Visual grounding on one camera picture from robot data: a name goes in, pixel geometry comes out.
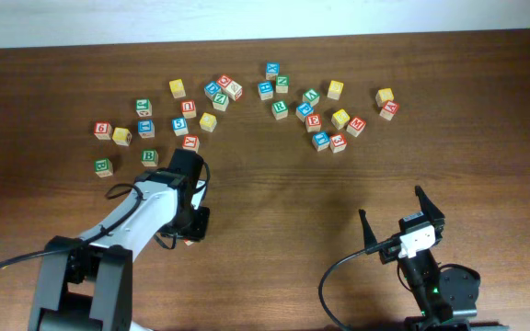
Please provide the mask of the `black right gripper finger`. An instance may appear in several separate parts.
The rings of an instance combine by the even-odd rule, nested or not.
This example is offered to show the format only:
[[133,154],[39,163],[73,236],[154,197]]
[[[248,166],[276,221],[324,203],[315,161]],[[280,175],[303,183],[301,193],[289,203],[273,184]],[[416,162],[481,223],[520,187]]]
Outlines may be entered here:
[[358,213],[363,227],[364,252],[366,254],[373,254],[377,245],[376,237],[370,223],[367,220],[366,211],[364,209],[359,209]]
[[422,213],[433,225],[444,225],[445,216],[439,208],[428,198],[421,186],[415,187],[415,195],[419,199]]

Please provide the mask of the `black round arm base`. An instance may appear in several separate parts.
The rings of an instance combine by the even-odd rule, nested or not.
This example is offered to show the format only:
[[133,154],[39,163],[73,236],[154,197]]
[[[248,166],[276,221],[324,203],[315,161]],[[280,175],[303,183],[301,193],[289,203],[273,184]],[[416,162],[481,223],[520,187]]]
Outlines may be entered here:
[[477,300],[481,277],[472,268],[457,264],[440,267],[439,291],[451,307],[453,318],[478,315]]

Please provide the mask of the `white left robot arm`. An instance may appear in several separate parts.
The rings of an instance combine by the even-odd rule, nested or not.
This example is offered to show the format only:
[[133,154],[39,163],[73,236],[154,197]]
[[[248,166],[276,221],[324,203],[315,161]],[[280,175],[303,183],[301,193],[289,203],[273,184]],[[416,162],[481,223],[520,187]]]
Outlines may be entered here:
[[204,239],[210,177],[199,154],[178,149],[168,166],[112,188],[108,199],[124,200],[103,221],[46,245],[29,329],[140,329],[133,321],[133,263],[153,241],[173,249]]

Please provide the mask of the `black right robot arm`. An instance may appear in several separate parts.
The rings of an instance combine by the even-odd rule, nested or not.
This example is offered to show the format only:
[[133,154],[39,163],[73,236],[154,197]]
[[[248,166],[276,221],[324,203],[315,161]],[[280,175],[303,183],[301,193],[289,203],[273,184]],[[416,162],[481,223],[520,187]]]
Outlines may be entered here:
[[453,280],[449,271],[443,273],[434,259],[431,248],[443,238],[444,214],[431,202],[424,190],[417,186],[415,195],[421,210],[398,221],[399,232],[379,242],[359,210],[363,226],[364,252],[377,253],[384,264],[397,262],[423,316],[405,320],[409,330],[469,330],[471,325],[463,311],[447,293]]

